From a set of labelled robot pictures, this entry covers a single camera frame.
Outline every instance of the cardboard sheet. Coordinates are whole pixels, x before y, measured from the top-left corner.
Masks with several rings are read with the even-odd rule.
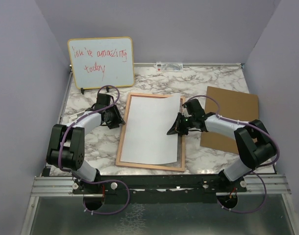
[[[226,118],[242,121],[258,119],[257,95],[215,87],[207,87],[206,94],[214,98],[220,104],[220,115]],[[205,112],[215,112],[216,110],[216,104],[212,100],[206,99]],[[238,154],[238,148],[235,140],[217,133],[203,132],[201,134],[200,145]]]
[[[131,99],[121,162],[160,165],[177,161],[178,136],[167,136],[180,108],[180,96]]]

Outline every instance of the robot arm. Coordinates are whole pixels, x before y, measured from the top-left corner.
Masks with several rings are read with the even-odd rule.
[[[187,109],[190,116],[185,117],[178,113],[176,121],[167,135],[177,133],[187,135],[190,129],[197,128],[202,132],[215,132],[236,140],[240,158],[219,173],[223,180],[236,181],[276,155],[276,147],[273,142],[256,129],[219,119],[215,113],[206,114],[197,99],[185,102],[183,107]],[[268,133],[260,120],[246,123]]]
[[[98,94],[96,103],[75,122],[69,133],[67,134],[66,143],[63,146],[61,163],[64,169],[71,171],[77,178],[90,182],[100,180],[100,173],[97,169],[91,167],[84,159],[84,137],[94,128],[105,123],[109,129],[119,127],[119,124],[125,124],[116,105],[102,111],[100,113],[89,113],[107,107],[110,104],[112,96],[108,94]],[[62,137],[66,132],[67,125],[56,124],[52,128],[50,143],[47,151],[47,163],[58,167],[58,156]]]

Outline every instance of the metal extrusion bar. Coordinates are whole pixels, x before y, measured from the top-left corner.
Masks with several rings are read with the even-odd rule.
[[[290,194],[291,190],[285,175],[266,174],[260,175],[266,185],[267,194]],[[261,180],[256,175],[244,177],[247,183],[247,192],[239,192],[238,195],[264,194],[264,187]],[[217,196],[227,195],[227,193],[216,193]]]
[[[65,113],[68,96],[69,96],[69,92],[70,92],[70,88],[71,88],[71,84],[72,84],[72,79],[73,79],[73,73],[72,73],[72,69],[70,67],[70,74],[69,74],[69,79],[68,79],[68,83],[67,83],[67,88],[66,88],[65,94],[63,96],[63,100],[62,100],[62,104],[61,104],[60,112],[59,112],[59,117],[58,117],[58,121],[57,121],[57,123],[59,123],[59,124],[61,124],[63,115]]]
[[[285,204],[289,220],[291,222],[292,229],[295,235],[299,235],[299,216],[293,205],[292,196],[290,194],[282,195],[283,202]]]
[[[260,175],[267,188],[268,194],[290,194],[290,188],[285,175],[263,174]],[[247,192],[239,194],[263,194],[264,188],[260,179],[255,175],[245,177],[247,183]],[[32,187],[32,197],[82,197],[82,194],[72,193],[72,177],[35,177]],[[217,193],[217,195],[226,195],[227,193]],[[102,194],[86,194],[85,196],[102,197]]]
[[[33,226],[33,220],[35,217],[37,204],[39,197],[30,197],[30,201],[27,206],[24,223],[22,225],[21,235],[29,235]]]

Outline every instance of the whiteboard frame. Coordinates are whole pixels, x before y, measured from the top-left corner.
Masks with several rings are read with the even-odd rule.
[[[124,86],[117,86],[117,87],[132,87],[134,84],[135,84],[135,77],[134,77],[134,56],[133,56],[133,42],[132,42],[132,38],[130,37],[110,37],[110,38],[72,38],[72,39],[69,39],[68,42],[67,42],[67,46],[68,46],[68,52],[69,52],[69,58],[70,58],[70,63],[71,63],[71,66],[72,68],[73,67],[73,63],[72,63],[72,58],[71,58],[71,53],[70,53],[70,47],[69,47],[69,42],[70,41],[77,41],[77,40],[92,40],[92,39],[119,39],[119,38],[129,38],[130,41],[131,41],[131,52],[132,52],[132,69],[133,69],[133,83],[132,85],[124,85]],[[76,84],[76,77],[75,77],[75,73],[73,71],[73,77],[75,79],[75,87],[79,90],[81,90],[81,87],[78,87],[77,84]],[[85,90],[91,90],[91,89],[99,89],[101,87],[91,87],[91,88],[83,88]]]
[[[185,171],[185,138],[184,136],[181,136],[181,153],[180,153],[180,167],[173,167],[173,166],[164,166],[164,165],[154,165],[154,164],[141,164],[141,163],[128,163],[128,162],[122,162],[121,161],[121,154],[122,149],[124,146],[125,141],[125,131],[126,131],[126,125],[128,123],[128,117],[129,117],[129,111],[130,111],[130,104],[133,96],[138,97],[146,97],[146,98],[167,98],[172,95],[168,94],[143,94],[143,93],[129,93],[126,107],[125,107],[125,125],[122,127],[120,140],[119,140],[119,147],[116,157],[116,165],[118,166],[128,166],[128,167],[136,167],[136,168],[147,168],[147,169],[156,169],[156,170],[172,170],[172,171]],[[185,102],[185,97],[181,96],[181,105]]]

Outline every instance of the cable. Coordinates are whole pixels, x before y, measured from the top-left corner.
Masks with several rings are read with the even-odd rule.
[[[114,87],[114,86],[112,86],[112,85],[102,86],[102,87],[98,90],[97,95],[100,93],[100,91],[101,91],[103,88],[106,88],[106,87],[112,87],[112,88],[115,88],[115,89],[116,89],[116,91],[117,91],[117,93],[118,93],[117,99],[116,99],[112,104],[108,105],[107,107],[104,107],[104,108],[102,108],[102,109],[98,109],[98,110],[96,110],[96,111],[93,111],[93,112],[91,112],[91,113],[88,113],[88,114],[85,114],[85,115],[81,116],[79,119],[77,119],[76,121],[74,121],[73,123],[71,123],[70,126],[68,126],[68,128],[67,128],[65,134],[64,134],[63,137],[62,137],[62,141],[61,141],[61,143],[60,143],[59,155],[58,155],[58,166],[59,166],[59,169],[60,169],[61,171],[64,171],[64,172],[70,172],[70,170],[63,169],[63,168],[62,168],[62,165],[61,165],[61,157],[62,157],[63,145],[64,145],[64,143],[65,143],[65,141],[66,141],[66,137],[67,137],[67,134],[68,134],[68,132],[70,131],[70,129],[71,129],[74,125],[76,125],[76,123],[78,123],[79,121],[81,121],[81,120],[83,120],[84,118],[88,117],[89,115],[92,115],[92,114],[95,114],[95,113],[104,111],[104,110],[106,110],[106,109],[108,109],[108,108],[114,106],[114,105],[117,103],[117,101],[119,100],[120,92],[119,92],[119,90],[118,90],[116,87]]]
[[[251,210],[251,211],[237,211],[237,210],[232,210],[232,209],[228,209],[227,207],[224,207],[219,200],[217,200],[218,204],[222,207],[222,209],[226,210],[226,211],[229,211],[229,212],[233,212],[233,213],[238,213],[238,214],[249,214],[249,213],[253,213],[253,212],[256,212],[258,210],[260,210],[264,205],[265,205],[265,202],[266,202],[266,198],[267,198],[267,189],[266,189],[266,185],[262,179],[262,177],[260,177],[258,174],[256,174],[255,172],[253,172],[254,175],[256,175],[261,181],[262,181],[262,184],[263,184],[263,187],[264,187],[264,199],[263,199],[263,202],[259,205],[259,207]]]
[[[218,109],[217,109],[217,111],[216,111],[216,117],[218,117],[218,119],[222,119],[222,120],[224,120],[224,121],[228,121],[228,122],[231,122],[231,123],[234,123],[234,124],[238,124],[238,125],[249,126],[249,127],[253,128],[253,129],[259,131],[260,133],[264,134],[265,136],[267,136],[267,137],[273,142],[274,146],[276,147],[276,157],[275,157],[275,159],[274,159],[273,161],[271,161],[270,163],[261,164],[261,165],[259,165],[257,168],[259,168],[259,167],[263,167],[263,166],[272,165],[272,164],[274,164],[274,163],[276,163],[276,162],[278,161],[278,159],[279,159],[279,157],[280,157],[280,149],[279,149],[279,146],[278,146],[278,144],[276,143],[275,139],[272,138],[267,132],[265,132],[265,131],[261,130],[260,128],[254,126],[254,125],[251,125],[251,124],[249,124],[249,123],[247,123],[247,122],[236,121],[236,120],[229,119],[229,118],[226,118],[226,117],[223,117],[223,116],[219,115],[220,105],[219,105],[219,103],[218,103],[215,99],[213,99],[212,97],[209,97],[209,96],[207,96],[207,95],[196,95],[196,96],[190,98],[189,100],[194,99],[194,98],[197,98],[197,97],[205,97],[205,98],[211,99],[212,101],[214,101],[214,102],[216,103],[216,105],[217,105],[217,107],[218,107]],[[266,198],[267,198],[266,185],[265,185],[265,183],[264,183],[262,177],[260,177],[257,173],[254,172],[254,169],[251,170],[251,171],[249,171],[248,173],[246,173],[244,176],[249,175],[249,174],[251,174],[251,173],[254,174],[254,175],[256,175],[256,176],[262,181],[262,184],[263,184],[263,187],[264,187],[264,192],[265,192],[265,194],[264,194],[264,199],[263,199],[263,202],[261,203],[261,205],[260,205],[259,207],[257,207],[256,209],[253,209],[253,210],[251,210],[251,211],[236,211],[236,210],[232,210],[232,209],[228,209],[228,208],[224,207],[224,206],[220,203],[220,201],[217,200],[217,202],[221,205],[222,209],[224,209],[224,210],[226,210],[226,211],[229,211],[229,212],[234,212],[234,213],[239,213],[239,214],[247,214],[247,213],[253,213],[253,212],[256,212],[256,211],[260,210],[260,209],[264,206],[264,204],[265,204],[265,202],[266,202]]]
[[[261,165],[259,165],[257,168],[259,168],[259,167],[263,167],[263,166],[272,165],[272,164],[274,164],[274,163],[276,163],[276,162],[278,161],[278,159],[279,159],[279,157],[280,157],[280,149],[279,149],[279,146],[278,146],[278,144],[276,143],[275,139],[274,139],[273,137],[271,137],[267,132],[265,132],[265,131],[261,130],[260,128],[258,128],[258,127],[256,127],[256,126],[253,126],[253,125],[251,125],[251,124],[249,124],[249,123],[247,123],[247,122],[236,121],[236,120],[233,120],[233,119],[229,119],[229,118],[220,116],[220,115],[219,115],[220,105],[219,105],[219,103],[218,103],[216,100],[214,100],[212,97],[209,97],[209,96],[207,96],[207,95],[196,95],[196,96],[194,96],[194,97],[191,97],[189,100],[194,99],[194,98],[197,98],[197,97],[205,97],[205,98],[208,98],[208,99],[211,99],[212,101],[214,101],[214,102],[216,103],[217,107],[218,107],[218,109],[217,109],[217,111],[216,111],[216,117],[218,117],[219,119],[224,120],[224,121],[228,121],[228,122],[231,122],[231,123],[234,123],[234,124],[238,124],[238,125],[249,126],[249,127],[253,128],[253,129],[259,131],[260,133],[264,134],[265,136],[267,136],[267,137],[273,142],[274,146],[276,147],[276,157],[275,157],[275,159],[274,159],[273,161],[271,161],[270,163],[261,164]]]
[[[65,141],[66,141],[66,137],[67,137],[67,134],[68,134],[68,132],[70,131],[70,129],[71,129],[74,125],[76,125],[77,122],[83,120],[84,118],[88,117],[89,115],[92,115],[92,114],[95,114],[95,113],[104,111],[104,110],[106,110],[106,109],[108,109],[108,108],[114,106],[114,105],[118,102],[119,97],[120,97],[120,92],[119,92],[119,90],[118,90],[116,87],[114,87],[114,86],[111,86],[111,85],[102,86],[102,87],[98,90],[97,95],[100,93],[100,91],[101,91],[103,88],[106,88],[106,87],[111,87],[111,88],[116,89],[116,91],[117,91],[117,93],[118,93],[118,96],[117,96],[116,100],[113,101],[113,103],[110,104],[110,105],[108,105],[107,107],[104,107],[104,108],[102,108],[102,109],[98,109],[98,110],[96,110],[96,111],[93,111],[93,112],[91,112],[91,113],[88,113],[88,114],[86,114],[86,115],[83,115],[83,116],[81,116],[79,119],[77,119],[75,122],[73,122],[73,123],[70,124],[70,126],[67,128],[65,134],[63,135],[63,137],[62,137],[62,141],[61,141],[61,143],[60,143],[60,149],[59,149],[59,155],[58,155],[58,166],[59,166],[59,169],[60,169],[60,170],[65,171],[65,172],[71,172],[71,170],[63,169],[63,167],[62,167],[62,165],[61,165],[61,157],[62,157],[63,145],[64,145],[64,143],[65,143]],[[127,186],[123,181],[120,181],[120,180],[104,180],[104,181],[98,181],[98,182],[90,182],[90,181],[87,181],[87,180],[84,180],[84,179],[80,179],[80,180],[83,181],[83,182],[85,182],[85,183],[87,183],[87,184],[91,184],[91,185],[98,185],[98,184],[109,183],[109,182],[118,182],[118,183],[121,183],[121,184],[124,185],[124,187],[125,187],[126,190],[127,190],[127,194],[128,194],[128,197],[127,197],[127,200],[126,200],[125,205],[124,205],[122,208],[120,208],[119,210],[116,210],[116,211],[113,211],[113,212],[90,211],[90,210],[88,210],[88,209],[86,208],[86,206],[85,206],[85,202],[83,201],[83,206],[85,207],[85,210],[84,210],[84,211],[89,211],[89,212],[91,212],[92,214],[117,214],[117,213],[123,211],[123,210],[127,207],[128,203],[129,203],[129,201],[130,201],[130,191],[129,191],[129,188],[128,188],[128,186]]]
[[[105,200],[105,185],[102,185],[102,197],[103,201]]]
[[[104,214],[104,215],[111,215],[111,214],[117,214],[121,211],[123,211],[127,206],[128,206],[128,203],[130,201],[130,191],[129,191],[129,188],[128,186],[121,180],[104,180],[104,181],[98,181],[98,182],[90,182],[90,181],[87,181],[87,180],[83,180],[81,179],[81,181],[85,182],[85,183],[88,183],[88,184],[92,184],[92,185],[98,185],[98,184],[103,184],[103,183],[109,183],[109,182],[117,182],[117,183],[121,183],[124,185],[124,187],[126,188],[126,191],[127,191],[127,194],[128,194],[128,197],[127,197],[127,200],[126,200],[126,203],[123,207],[121,207],[120,209],[116,210],[116,211],[113,211],[113,212],[98,212],[98,211],[90,211],[89,209],[86,208],[86,205],[85,205],[85,202],[83,200],[83,206],[85,208],[84,212],[90,212],[92,215],[93,214]]]
[[[231,193],[229,194],[229,198],[231,199],[232,197],[232,193],[236,190],[236,187],[233,188],[233,190],[231,191]]]

